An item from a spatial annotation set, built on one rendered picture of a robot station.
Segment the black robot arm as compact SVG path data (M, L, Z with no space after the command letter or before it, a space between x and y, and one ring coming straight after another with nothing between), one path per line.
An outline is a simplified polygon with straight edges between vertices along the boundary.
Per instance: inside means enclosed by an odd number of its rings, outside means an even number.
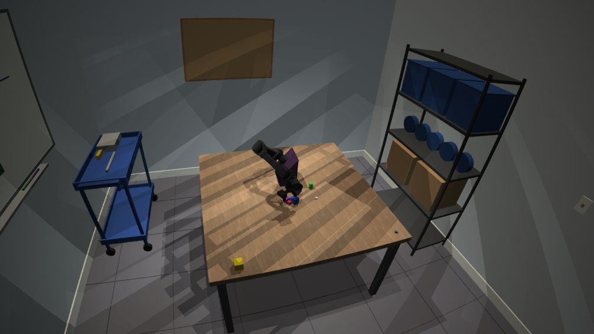
M255 154L263 158L268 164L270 164L279 175L280 179L286 184L289 183L292 187L289 189L289 193L292 193L297 197L302 192L302 185L296 178L296 175L285 166L280 165L277 160L284 164L288 157L283 154L283 150L278 148L269 148L261 140L258 140L253 146ZM285 180L287 178L287 180Z

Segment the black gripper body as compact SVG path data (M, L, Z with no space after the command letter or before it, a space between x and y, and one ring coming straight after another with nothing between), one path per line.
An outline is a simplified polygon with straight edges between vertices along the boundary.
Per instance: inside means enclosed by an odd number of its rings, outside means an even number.
M281 189L280 191L277 192L277 195L280 196L282 199L286 198L287 193L289 193L290 187L292 187L292 186L289 183L287 183L285 186L286 190L284 191Z

